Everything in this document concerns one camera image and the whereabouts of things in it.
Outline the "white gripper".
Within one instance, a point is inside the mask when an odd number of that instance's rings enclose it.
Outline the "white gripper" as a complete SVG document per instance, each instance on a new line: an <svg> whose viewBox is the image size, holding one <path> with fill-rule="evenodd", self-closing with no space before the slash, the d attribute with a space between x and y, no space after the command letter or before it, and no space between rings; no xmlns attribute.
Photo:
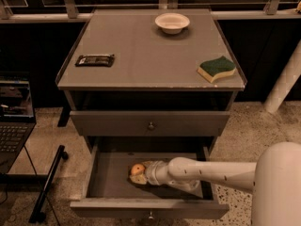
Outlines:
<svg viewBox="0 0 301 226"><path fill-rule="evenodd" d="M145 174L140 173L131 175L130 179L134 184L145 185L149 183L153 186L168 185L171 177L168 173L168 163L165 161L143 161L142 165L146 168Z"/></svg>

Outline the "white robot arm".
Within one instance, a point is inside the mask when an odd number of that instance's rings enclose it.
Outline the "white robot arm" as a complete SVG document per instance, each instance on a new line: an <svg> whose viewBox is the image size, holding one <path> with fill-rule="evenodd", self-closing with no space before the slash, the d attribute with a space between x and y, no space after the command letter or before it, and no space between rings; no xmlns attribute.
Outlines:
<svg viewBox="0 0 301 226"><path fill-rule="evenodd" d="M252 195L251 226L301 226L301 145L280 142L256 162L200 162L176 157L132 166L139 185L167 185L195 195L202 181Z"/></svg>

